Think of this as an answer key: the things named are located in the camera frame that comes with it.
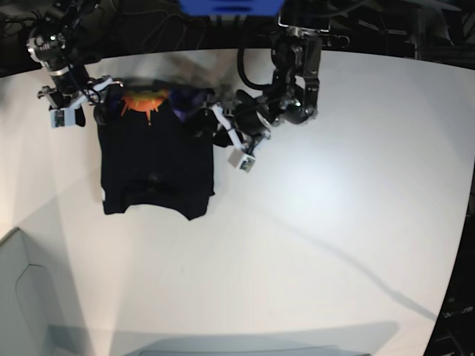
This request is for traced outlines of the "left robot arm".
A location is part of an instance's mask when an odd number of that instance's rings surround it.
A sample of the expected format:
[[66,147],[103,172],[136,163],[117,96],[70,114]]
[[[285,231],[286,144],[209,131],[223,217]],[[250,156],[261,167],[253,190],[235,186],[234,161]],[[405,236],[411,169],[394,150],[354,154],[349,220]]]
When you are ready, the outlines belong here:
[[201,108],[190,114],[184,125],[195,136],[210,133],[214,144],[233,145],[245,154],[270,138],[271,130],[283,122],[300,125],[317,114],[322,41],[315,30],[282,26],[272,43],[275,69],[269,84],[251,82],[245,73],[244,55],[250,29],[243,32],[237,47],[237,73],[242,83],[261,92],[252,97],[244,90],[234,96],[201,90]]

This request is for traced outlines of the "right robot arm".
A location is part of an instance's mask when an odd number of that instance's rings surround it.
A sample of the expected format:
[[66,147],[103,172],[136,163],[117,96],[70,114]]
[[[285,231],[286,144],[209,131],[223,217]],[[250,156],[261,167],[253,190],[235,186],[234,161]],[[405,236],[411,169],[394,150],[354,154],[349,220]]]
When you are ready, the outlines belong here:
[[83,105],[101,105],[114,83],[110,76],[95,79],[87,72],[78,50],[80,24],[99,6],[98,1],[57,1],[50,12],[29,33],[26,47],[52,80],[37,93],[48,103],[53,128],[85,126]]

